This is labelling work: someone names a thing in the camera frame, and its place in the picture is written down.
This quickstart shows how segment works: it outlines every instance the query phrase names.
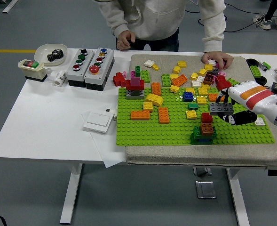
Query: white bowl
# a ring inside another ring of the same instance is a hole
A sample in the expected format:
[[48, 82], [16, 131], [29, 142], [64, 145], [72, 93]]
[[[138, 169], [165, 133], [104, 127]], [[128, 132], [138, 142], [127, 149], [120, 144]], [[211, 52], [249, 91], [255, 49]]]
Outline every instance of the white bowl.
[[[51, 54], [53, 50], [61, 49], [63, 51], [63, 57], [61, 59], [48, 61], [47, 56]], [[44, 63], [44, 66], [55, 66], [63, 63], [66, 59], [67, 47], [63, 44], [45, 44], [40, 46], [34, 55], [34, 60], [40, 63]]]

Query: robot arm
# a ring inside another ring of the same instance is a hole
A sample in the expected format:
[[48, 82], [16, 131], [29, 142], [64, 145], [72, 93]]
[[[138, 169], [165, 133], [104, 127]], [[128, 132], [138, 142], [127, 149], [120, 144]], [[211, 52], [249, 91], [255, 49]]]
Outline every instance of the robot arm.
[[251, 123], [256, 120], [257, 114], [263, 114], [277, 126], [277, 95], [265, 87], [254, 81], [246, 81], [223, 92], [227, 92], [233, 101], [248, 109], [234, 115], [219, 115], [223, 120], [232, 122], [233, 125], [241, 125]]

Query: gray floor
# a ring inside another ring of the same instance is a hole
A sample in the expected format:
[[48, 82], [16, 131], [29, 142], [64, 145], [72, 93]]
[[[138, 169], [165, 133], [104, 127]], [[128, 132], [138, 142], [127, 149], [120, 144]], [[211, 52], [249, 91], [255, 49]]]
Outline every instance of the gray floor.
[[[225, 2], [256, 13], [269, 7], [269, 1]], [[115, 48], [114, 37], [91, 1], [19, 0], [8, 14], [2, 13], [4, 8], [0, 4], [0, 49], [37, 49], [46, 43]], [[188, 1], [187, 10], [198, 7]], [[251, 24], [254, 16], [231, 6], [225, 15], [227, 31]], [[199, 14], [186, 13], [180, 51], [203, 50], [198, 19]], [[225, 33], [223, 49], [277, 54], [275, 40], [275, 27], [264, 31], [252, 25]], [[25, 58], [33, 59], [33, 54], [0, 53], [0, 130], [25, 82], [17, 68]], [[72, 225], [237, 225], [226, 172], [212, 171], [217, 199], [199, 200], [195, 181], [208, 178], [195, 177], [190, 167], [85, 165]], [[0, 160], [0, 215], [8, 226], [58, 225], [69, 176], [64, 163]], [[250, 225], [277, 225], [277, 177], [256, 169], [243, 169], [239, 176]]]

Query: hand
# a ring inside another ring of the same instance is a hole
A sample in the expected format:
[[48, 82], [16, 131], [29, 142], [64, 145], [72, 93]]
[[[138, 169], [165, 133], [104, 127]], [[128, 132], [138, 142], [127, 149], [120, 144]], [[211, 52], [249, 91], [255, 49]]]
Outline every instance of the hand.
[[233, 56], [228, 55], [227, 53], [223, 52], [207, 52], [202, 56], [202, 62], [207, 65], [208, 60], [215, 60], [219, 64], [219, 70], [227, 69], [232, 61], [233, 61]]
[[131, 48], [130, 43], [128, 40], [131, 40], [131, 42], [135, 42], [135, 33], [131, 31], [123, 31], [119, 34], [118, 42], [117, 42], [117, 48], [119, 50], [126, 50]]

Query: red stripe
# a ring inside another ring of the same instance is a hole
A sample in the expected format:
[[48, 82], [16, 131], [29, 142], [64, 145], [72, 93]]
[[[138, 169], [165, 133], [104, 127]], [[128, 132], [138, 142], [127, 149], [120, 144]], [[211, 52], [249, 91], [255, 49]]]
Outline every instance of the red stripe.
[[266, 97], [269, 97], [271, 95], [273, 95], [273, 93], [270, 90], [265, 90], [263, 92], [256, 94], [255, 96], [251, 97], [247, 101], [246, 105], [250, 110], [252, 110], [258, 102], [260, 102], [261, 100], [263, 100]]

